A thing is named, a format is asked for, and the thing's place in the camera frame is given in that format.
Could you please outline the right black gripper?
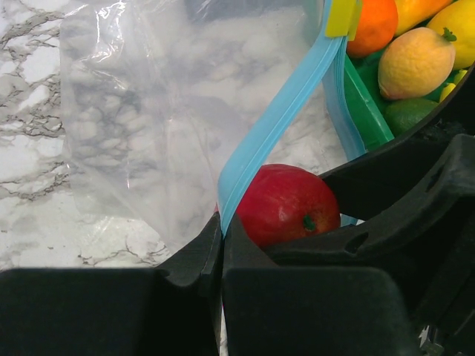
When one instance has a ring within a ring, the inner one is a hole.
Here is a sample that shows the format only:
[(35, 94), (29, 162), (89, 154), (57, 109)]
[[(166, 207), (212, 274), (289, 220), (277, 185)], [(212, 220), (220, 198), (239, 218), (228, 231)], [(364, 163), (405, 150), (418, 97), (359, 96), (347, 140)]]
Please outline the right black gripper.
[(444, 355), (474, 354), (474, 138), (454, 137), (401, 199), (360, 225), (266, 250), (284, 265), (380, 259), (416, 328), (429, 326)]

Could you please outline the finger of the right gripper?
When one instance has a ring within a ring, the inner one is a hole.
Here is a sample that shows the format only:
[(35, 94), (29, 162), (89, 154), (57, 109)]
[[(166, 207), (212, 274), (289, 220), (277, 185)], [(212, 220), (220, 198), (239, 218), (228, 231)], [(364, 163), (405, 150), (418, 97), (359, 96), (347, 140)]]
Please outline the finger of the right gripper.
[(415, 127), (322, 178), (342, 214), (370, 219), (412, 189), (459, 135), (474, 138), (474, 67)]

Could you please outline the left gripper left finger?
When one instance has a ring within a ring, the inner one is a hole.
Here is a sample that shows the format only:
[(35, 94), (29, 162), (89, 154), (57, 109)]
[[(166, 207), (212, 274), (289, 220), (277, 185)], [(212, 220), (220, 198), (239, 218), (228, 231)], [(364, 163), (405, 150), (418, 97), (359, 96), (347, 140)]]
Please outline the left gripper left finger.
[(3, 355), (217, 355), (220, 218), (148, 268), (1, 273)]

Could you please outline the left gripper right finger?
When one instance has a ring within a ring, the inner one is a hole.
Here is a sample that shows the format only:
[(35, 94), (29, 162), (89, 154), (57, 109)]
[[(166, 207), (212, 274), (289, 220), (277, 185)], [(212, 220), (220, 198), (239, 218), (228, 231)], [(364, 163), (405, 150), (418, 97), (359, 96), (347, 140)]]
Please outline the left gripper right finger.
[(368, 267), (280, 267), (234, 218), (224, 240), (230, 355), (417, 355), (402, 295)]

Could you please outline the red apple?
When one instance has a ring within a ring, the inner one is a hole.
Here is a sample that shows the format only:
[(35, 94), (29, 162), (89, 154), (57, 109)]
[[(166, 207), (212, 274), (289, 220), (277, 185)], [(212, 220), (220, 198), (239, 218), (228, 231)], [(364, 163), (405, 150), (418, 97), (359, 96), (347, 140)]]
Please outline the red apple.
[(223, 209), (227, 228), (237, 217), (249, 239), (260, 248), (334, 231), (341, 212), (322, 178), (294, 165), (262, 165), (236, 209)]

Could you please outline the green plastic tray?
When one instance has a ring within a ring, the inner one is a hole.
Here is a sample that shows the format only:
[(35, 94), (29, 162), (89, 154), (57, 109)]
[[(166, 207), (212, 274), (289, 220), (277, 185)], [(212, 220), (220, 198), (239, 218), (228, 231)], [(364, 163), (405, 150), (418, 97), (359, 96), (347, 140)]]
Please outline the green plastic tray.
[(439, 95), (458, 70), (437, 89), (424, 99), (438, 103), (423, 120), (410, 130), (394, 137), (388, 127), (383, 113), (392, 102), (383, 99), (377, 84), (377, 69), (381, 53), (366, 59), (345, 58), (344, 90), (347, 105), (353, 122), (356, 124), (364, 145), (368, 151), (374, 151), (393, 140), (436, 142), (442, 144), (450, 141), (457, 134), (474, 135), (474, 66), (470, 66), (462, 81), (451, 91), (442, 103)]

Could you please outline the green lime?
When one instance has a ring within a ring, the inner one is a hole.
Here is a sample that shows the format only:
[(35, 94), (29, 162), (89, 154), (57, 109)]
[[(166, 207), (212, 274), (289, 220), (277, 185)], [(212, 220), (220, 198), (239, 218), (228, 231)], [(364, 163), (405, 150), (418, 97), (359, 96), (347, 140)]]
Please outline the green lime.
[(437, 102), (429, 99), (402, 99), (389, 104), (383, 117), (394, 137), (398, 137), (418, 124), (437, 106)]

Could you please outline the clear zip top bag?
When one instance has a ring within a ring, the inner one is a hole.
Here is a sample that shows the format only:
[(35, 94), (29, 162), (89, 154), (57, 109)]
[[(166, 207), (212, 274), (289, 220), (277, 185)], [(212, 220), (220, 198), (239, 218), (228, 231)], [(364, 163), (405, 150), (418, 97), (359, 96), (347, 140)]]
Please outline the clear zip top bag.
[(228, 228), (263, 163), (321, 174), (365, 152), (344, 98), (359, 1), (72, 1), (60, 26), (77, 206), (171, 251)]

